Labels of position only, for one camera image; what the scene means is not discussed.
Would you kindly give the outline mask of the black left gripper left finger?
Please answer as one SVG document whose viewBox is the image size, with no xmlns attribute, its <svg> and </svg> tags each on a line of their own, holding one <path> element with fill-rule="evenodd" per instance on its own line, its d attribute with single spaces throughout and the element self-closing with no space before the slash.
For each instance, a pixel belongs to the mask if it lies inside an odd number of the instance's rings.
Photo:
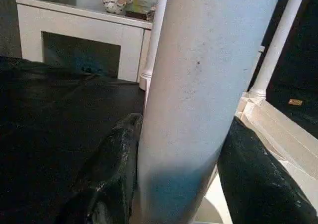
<svg viewBox="0 0 318 224">
<path fill-rule="evenodd" d="M 127 224 L 137 186 L 138 145 L 143 123 L 130 113 L 110 130 L 71 185 L 72 197 L 58 224 Z"/>
</svg>

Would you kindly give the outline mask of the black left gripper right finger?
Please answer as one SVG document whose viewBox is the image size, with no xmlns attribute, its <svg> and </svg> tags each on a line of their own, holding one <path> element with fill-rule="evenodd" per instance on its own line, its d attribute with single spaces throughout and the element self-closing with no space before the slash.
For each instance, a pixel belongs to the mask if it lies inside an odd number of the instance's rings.
<svg viewBox="0 0 318 224">
<path fill-rule="evenodd" d="M 217 163 L 234 224 L 316 224 L 317 211 L 257 134 L 234 117 Z"/>
</svg>

